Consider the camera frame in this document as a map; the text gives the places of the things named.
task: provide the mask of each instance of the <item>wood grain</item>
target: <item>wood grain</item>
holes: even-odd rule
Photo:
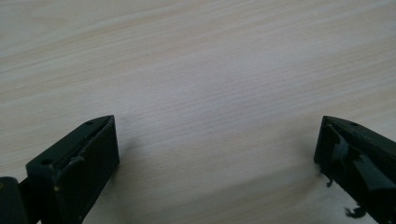
[[[84,223],[375,223],[326,189],[323,115],[396,139],[391,0],[0,1],[0,175],[114,114]]]

